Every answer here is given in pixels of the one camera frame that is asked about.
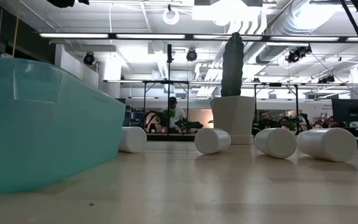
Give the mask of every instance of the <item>potted plant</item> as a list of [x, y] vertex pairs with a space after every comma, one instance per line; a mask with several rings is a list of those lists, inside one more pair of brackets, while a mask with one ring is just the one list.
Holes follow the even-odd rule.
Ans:
[[220, 98], [211, 100], [214, 128], [230, 134], [232, 144], [253, 144], [252, 120], [255, 98], [241, 96], [244, 44], [233, 33], [223, 53], [223, 77]]

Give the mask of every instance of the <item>cactus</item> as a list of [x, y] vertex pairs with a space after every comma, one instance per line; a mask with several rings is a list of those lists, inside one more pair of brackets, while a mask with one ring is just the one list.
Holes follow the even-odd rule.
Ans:
[[241, 94], [244, 44], [238, 32], [233, 33], [223, 53], [222, 96]]

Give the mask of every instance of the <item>teal plastic bin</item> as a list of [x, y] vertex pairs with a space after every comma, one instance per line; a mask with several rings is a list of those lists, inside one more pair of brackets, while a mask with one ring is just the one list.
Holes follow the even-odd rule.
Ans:
[[61, 68], [0, 58], [0, 193], [115, 158], [125, 105]]

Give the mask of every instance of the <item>white plastic tube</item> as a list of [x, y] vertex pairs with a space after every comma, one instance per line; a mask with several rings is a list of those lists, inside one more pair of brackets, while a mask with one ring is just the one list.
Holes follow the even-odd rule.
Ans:
[[284, 128], [268, 128], [255, 136], [256, 148], [279, 159], [290, 157], [296, 150], [294, 134]]
[[120, 152], [139, 153], [146, 146], [146, 132], [140, 127], [123, 127], [119, 142]]
[[298, 150], [318, 159], [346, 162], [357, 150], [355, 137], [342, 128], [312, 129], [298, 136]]
[[230, 135], [218, 128], [204, 128], [198, 131], [195, 140], [197, 150], [206, 155], [221, 152], [230, 146]]

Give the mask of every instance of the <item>wooden floor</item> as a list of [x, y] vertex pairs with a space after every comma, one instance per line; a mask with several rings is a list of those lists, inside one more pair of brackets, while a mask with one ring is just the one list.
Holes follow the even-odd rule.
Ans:
[[272, 159], [253, 146], [213, 156], [190, 142], [147, 147], [36, 192], [0, 195], [0, 224], [358, 223], [358, 153], [340, 164]]

